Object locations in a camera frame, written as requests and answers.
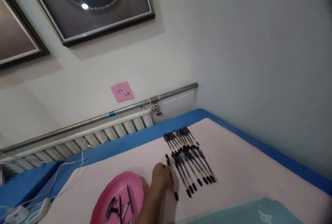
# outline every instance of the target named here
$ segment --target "picture frame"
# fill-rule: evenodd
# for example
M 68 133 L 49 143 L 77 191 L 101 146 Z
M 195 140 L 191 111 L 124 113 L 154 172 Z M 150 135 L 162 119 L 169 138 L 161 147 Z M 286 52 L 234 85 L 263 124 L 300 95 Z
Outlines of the picture frame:
M 49 52 L 14 0 L 0 0 L 0 70 Z
M 70 47 L 155 18 L 152 0 L 36 0 Z

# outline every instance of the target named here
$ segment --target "pink plate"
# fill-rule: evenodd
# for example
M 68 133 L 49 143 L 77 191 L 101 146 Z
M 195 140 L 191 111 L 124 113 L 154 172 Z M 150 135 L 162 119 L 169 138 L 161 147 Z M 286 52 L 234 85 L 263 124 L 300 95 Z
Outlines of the pink plate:
M 111 213 L 108 221 L 105 221 L 105 215 L 108 209 L 108 206 L 113 197 L 115 197 L 118 202 L 113 206 L 114 208 L 119 209 L 120 213 L 120 201 L 119 195 L 121 195 L 122 201 L 122 214 L 125 211 L 127 203 L 129 202 L 128 192 L 127 192 L 127 184 L 130 188 L 131 196 L 132 196 L 132 204 L 134 214 L 137 218 L 139 212 L 141 211 L 143 199 L 144 199 L 144 191 L 141 179 L 139 179 L 138 175 L 133 172 L 124 172 L 120 175 L 114 177 L 114 179 L 106 186 L 104 191 L 99 196 L 96 206 L 92 212 L 92 217 L 90 224 L 119 224 L 120 218 L 117 217 L 116 213 Z M 128 206 L 127 212 L 124 216 L 122 224 L 127 224 L 132 218 L 130 205 Z

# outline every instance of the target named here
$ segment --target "blue bedsheet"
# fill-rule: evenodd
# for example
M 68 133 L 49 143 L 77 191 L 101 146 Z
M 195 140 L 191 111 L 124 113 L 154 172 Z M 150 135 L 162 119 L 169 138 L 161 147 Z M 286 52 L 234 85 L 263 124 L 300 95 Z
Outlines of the blue bedsheet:
M 112 142 L 105 143 L 100 147 L 96 147 L 94 149 L 88 149 L 84 151 L 84 158 L 87 160 L 84 161 L 83 166 L 88 164 L 93 164 L 114 155 L 120 154 L 127 150 L 133 149 L 138 147 L 142 144 L 148 143 L 153 141 L 157 138 L 163 136 L 165 132 L 172 131 L 174 129 L 179 129 L 184 126 L 190 126 L 196 122 L 201 121 L 204 118 L 209 118 L 216 122 L 217 124 L 223 126 L 224 128 L 228 129 L 229 131 L 235 133 L 251 145 L 258 148 L 260 151 L 267 154 L 269 157 L 273 158 L 277 162 L 279 162 L 284 167 L 288 168 L 295 174 L 302 177 L 304 180 L 308 181 L 312 185 L 320 188 L 330 196 L 332 196 L 332 181 L 321 176 L 320 174 L 308 169 L 307 167 L 301 165 L 300 163 L 294 161 L 293 159 L 283 155 L 282 153 L 276 151 L 275 149 L 269 147 L 268 145 L 262 143 L 261 141 L 249 136 L 248 134 L 240 131 L 239 129 L 235 128 L 234 126 L 226 123 L 225 121 L 221 120 L 220 118 L 212 115 L 211 113 L 203 110 L 197 109 L 191 112 L 185 113 L 181 116 L 175 117 L 171 120 L 162 122 L 150 128 L 135 132 L 133 134 L 124 136 L 122 138 L 116 139 Z M 66 162 L 72 162 L 80 160 L 82 154 L 75 154 L 69 157 Z M 38 200 L 31 202 L 31 205 L 36 204 L 42 201 L 46 197 L 53 197 L 56 196 L 59 191 L 62 189 L 66 181 L 69 179 L 70 175 L 73 171 L 81 166 L 81 163 L 74 163 L 70 165 L 61 166 L 58 173 L 58 178 L 52 188 L 52 190 L 46 194 L 45 196 L 41 197 Z M 39 194 L 43 194 L 46 192 L 49 187 L 51 186 L 54 177 L 50 179 L 50 181 L 44 186 L 44 188 L 39 192 Z
M 43 164 L 33 170 L 25 171 L 10 179 L 0 187 L 0 206 L 9 208 L 33 199 L 43 186 L 54 175 L 63 161 Z M 6 214 L 4 208 L 0 208 L 0 217 Z

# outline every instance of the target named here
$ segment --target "hand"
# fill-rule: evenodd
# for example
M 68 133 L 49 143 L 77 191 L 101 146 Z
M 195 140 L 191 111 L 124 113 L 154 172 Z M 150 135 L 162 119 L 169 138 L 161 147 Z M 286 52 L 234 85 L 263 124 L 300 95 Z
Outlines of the hand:
M 163 197 L 170 181 L 170 166 L 157 163 L 152 171 L 150 191 L 155 197 Z

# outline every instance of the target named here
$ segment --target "pink cloth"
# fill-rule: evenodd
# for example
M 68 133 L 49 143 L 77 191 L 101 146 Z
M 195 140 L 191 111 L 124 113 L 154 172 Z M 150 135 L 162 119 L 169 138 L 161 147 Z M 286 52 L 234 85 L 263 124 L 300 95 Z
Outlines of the pink cloth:
M 304 224 L 329 223 L 331 220 L 332 197 L 239 136 L 207 118 L 189 129 L 208 158 L 218 182 L 212 185 L 203 182 L 203 187 L 196 182 L 198 191 L 189 198 L 177 172 L 173 171 L 176 187 L 179 187 L 179 201 L 175 201 L 170 190 L 166 193 L 161 211 L 163 223 L 185 221 L 260 196 L 280 201 Z M 165 153 L 170 155 L 171 151 L 164 139 L 159 138 L 83 167 L 74 186 L 54 200 L 40 224 L 89 224 L 100 194 L 116 175 L 133 171 L 150 185 L 154 165 L 158 162 L 166 164 Z M 77 170 L 62 190 L 73 180 Z

